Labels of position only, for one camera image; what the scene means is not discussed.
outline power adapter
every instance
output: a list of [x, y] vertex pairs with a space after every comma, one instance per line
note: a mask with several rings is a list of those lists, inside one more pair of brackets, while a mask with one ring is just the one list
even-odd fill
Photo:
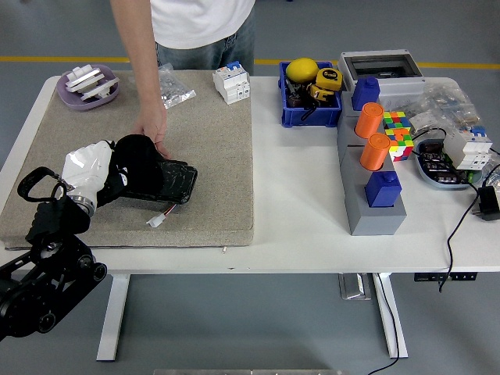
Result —
[[479, 211], [474, 212], [481, 219], [493, 221], [500, 219], [500, 209], [498, 208], [497, 195], [492, 186], [480, 187], [479, 191]]

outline orange cylinder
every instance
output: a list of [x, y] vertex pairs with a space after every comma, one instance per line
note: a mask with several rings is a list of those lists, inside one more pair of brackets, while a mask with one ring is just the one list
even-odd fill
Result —
[[391, 147], [391, 139], [382, 133], [375, 133], [368, 138], [362, 150], [359, 162], [368, 170], [379, 170]]
[[377, 132], [380, 122], [384, 118], [384, 107], [378, 103], [366, 103], [361, 108], [358, 122], [354, 131], [361, 138], [368, 139]]

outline white table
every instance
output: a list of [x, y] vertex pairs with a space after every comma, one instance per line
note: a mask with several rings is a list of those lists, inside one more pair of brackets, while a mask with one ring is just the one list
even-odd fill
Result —
[[[0, 172], [0, 210], [58, 79], [52, 77], [45, 82]], [[283, 128], [277, 78], [253, 77], [251, 84], [255, 193], [252, 244], [240, 248], [93, 248], [96, 259], [106, 264], [114, 276], [98, 359], [114, 359], [131, 274], [385, 273], [387, 276], [393, 272], [445, 272], [448, 269], [446, 239], [472, 202], [472, 189], [435, 189], [422, 180], [413, 160], [397, 162], [395, 170], [408, 214], [405, 221], [393, 236], [351, 236], [339, 171], [336, 129]], [[469, 214], [452, 240], [453, 270], [500, 271], [499, 230], [500, 222], [485, 222]], [[19, 255], [6, 251], [0, 243], [0, 264]], [[388, 277], [383, 280], [395, 310], [390, 281]], [[384, 311], [388, 310], [385, 304], [380, 307], [384, 319]], [[384, 325], [392, 330], [391, 324], [386, 324], [387, 317]], [[389, 341], [388, 338], [392, 354], [394, 342], [391, 348]], [[400, 339], [401, 348], [404, 356], [404, 341]]]

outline table leg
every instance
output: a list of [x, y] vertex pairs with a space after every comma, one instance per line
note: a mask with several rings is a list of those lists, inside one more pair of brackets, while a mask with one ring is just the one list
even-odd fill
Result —
[[[377, 300], [380, 309], [380, 315], [382, 316], [382, 324], [384, 325], [385, 339], [387, 341], [389, 355], [391, 356], [391, 358], [396, 358], [398, 356], [398, 347], [396, 346], [397, 333], [399, 343], [399, 358], [408, 358], [405, 338], [403, 337], [401, 322], [399, 321], [398, 308], [396, 307], [396, 301], [392, 292], [391, 280], [389, 279], [389, 276], [391, 274], [379, 273], [379, 275], [380, 279], [377, 277], [377, 274], [374, 273], [373, 281], [375, 283], [375, 289], [377, 290]], [[396, 332], [394, 331], [394, 325], [392, 323], [392, 317], [388, 308], [388, 304], [391, 307], [391, 311], [394, 316]]]
[[101, 342], [97, 353], [98, 361], [114, 361], [120, 328], [122, 325], [123, 310], [127, 300], [130, 275], [112, 275], [112, 286], [109, 293], [108, 308], [102, 327]]

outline person's hand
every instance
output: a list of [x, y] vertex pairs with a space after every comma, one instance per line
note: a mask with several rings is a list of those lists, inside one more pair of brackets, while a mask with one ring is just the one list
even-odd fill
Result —
[[161, 100], [154, 105], [141, 105], [132, 133], [151, 138], [158, 152], [165, 159], [170, 159], [171, 155], [163, 145], [166, 133], [166, 109]]

